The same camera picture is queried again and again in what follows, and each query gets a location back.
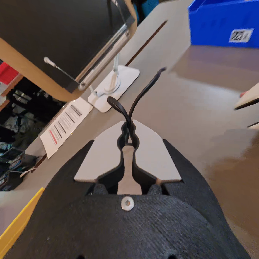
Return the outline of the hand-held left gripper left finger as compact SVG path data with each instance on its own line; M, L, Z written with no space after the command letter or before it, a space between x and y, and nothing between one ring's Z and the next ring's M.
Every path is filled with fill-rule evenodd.
M96 182L105 173L116 169L122 162L125 122L120 121L99 134L93 141L74 180Z

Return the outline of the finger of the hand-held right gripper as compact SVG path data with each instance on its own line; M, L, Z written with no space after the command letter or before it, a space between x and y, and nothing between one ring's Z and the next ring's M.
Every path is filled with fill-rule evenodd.
M242 93L240 95L240 99L235 105L235 110L242 109L254 104L257 104L259 102L259 83L254 85L251 89L248 91Z

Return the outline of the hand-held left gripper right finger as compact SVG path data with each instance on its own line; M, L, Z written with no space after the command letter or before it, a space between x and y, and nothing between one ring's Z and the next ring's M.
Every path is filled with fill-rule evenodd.
M152 185L182 180L163 139L135 119L132 120L132 145L132 176L138 184Z

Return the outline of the blue bin with marker sticker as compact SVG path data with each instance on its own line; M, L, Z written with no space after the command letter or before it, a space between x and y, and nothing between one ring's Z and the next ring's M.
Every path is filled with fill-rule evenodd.
M195 0L188 13L192 45L259 48L258 0Z

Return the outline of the yellow storage bin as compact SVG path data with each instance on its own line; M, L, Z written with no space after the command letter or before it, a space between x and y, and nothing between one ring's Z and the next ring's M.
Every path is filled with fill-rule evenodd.
M15 244L18 237L25 229L29 222L31 215L44 192L44 188L41 188L34 197L28 202L28 204L21 210L17 217L11 222L7 229L0 236L0 258L3 259L5 254Z

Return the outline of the printed paper sheet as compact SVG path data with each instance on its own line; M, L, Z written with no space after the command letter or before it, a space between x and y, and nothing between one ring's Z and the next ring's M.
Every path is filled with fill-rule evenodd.
M69 102L40 135L41 142L50 159L81 124L93 106L79 97Z

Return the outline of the black device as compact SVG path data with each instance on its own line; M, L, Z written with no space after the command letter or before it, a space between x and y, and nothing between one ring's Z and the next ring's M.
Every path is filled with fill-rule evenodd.
M1 155L0 191L14 190L23 182L22 172L16 172L16 168L21 166L24 153L17 148L11 148Z

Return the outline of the red storage bin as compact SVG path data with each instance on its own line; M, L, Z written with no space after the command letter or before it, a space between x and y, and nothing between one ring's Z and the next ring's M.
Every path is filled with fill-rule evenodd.
M9 85L11 81L19 74L18 71L13 69L7 63L0 64L0 82Z

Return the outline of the wooden board with black panel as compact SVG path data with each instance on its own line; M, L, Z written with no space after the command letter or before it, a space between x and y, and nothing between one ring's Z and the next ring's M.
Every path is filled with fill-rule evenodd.
M1 60L55 99L78 99L137 29L131 1L1 1Z

